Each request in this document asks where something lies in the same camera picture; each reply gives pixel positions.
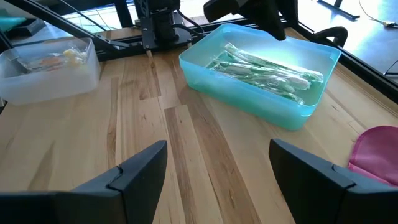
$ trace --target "teal plastic bin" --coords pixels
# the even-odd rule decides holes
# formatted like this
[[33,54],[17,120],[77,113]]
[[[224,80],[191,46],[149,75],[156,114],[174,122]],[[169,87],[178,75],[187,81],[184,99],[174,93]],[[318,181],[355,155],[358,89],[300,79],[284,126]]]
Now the teal plastic bin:
[[[304,105],[227,77],[206,66],[236,47],[268,60],[316,70],[324,75],[321,85],[300,93]],[[267,32],[234,24],[223,24],[210,35],[180,54],[181,68],[188,85],[220,101],[237,106],[285,129],[298,130],[318,106],[341,52],[333,47],[288,37],[278,41]]]

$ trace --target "pink cloth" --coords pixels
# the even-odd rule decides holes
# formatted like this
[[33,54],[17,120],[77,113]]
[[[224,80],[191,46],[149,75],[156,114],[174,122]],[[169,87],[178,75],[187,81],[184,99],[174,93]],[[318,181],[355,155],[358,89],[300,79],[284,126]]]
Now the pink cloth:
[[398,186],[398,127],[379,126],[362,133],[356,140],[348,168]]

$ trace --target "wooden tabletop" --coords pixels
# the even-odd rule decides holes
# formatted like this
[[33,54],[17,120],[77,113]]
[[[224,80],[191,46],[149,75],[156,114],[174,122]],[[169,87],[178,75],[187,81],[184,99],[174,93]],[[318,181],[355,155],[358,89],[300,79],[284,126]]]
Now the wooden tabletop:
[[398,106],[339,64],[305,127],[286,131],[190,89],[182,51],[102,63],[87,94],[7,105],[0,190],[70,190],[166,139],[154,223],[293,223],[268,159],[271,138],[345,166],[364,130],[398,126]]

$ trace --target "translucent plastic bin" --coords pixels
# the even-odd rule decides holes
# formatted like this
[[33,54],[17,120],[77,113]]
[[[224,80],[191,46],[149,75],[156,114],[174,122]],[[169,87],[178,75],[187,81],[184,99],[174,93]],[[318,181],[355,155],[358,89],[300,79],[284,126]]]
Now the translucent plastic bin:
[[[62,53],[74,45],[87,49],[83,65],[66,66],[49,72],[23,74],[23,66],[16,58],[40,58]],[[98,86],[100,64],[90,38],[33,44],[7,50],[0,55],[0,98],[13,105],[23,105],[64,96],[86,93]]]
[[[324,82],[300,94],[304,105],[205,68],[232,43],[237,48],[269,60],[283,62],[324,75]],[[288,37],[278,41],[267,32],[223,24],[180,55],[188,85],[225,103],[235,105],[289,130],[303,127],[318,106],[341,52],[333,47]]]

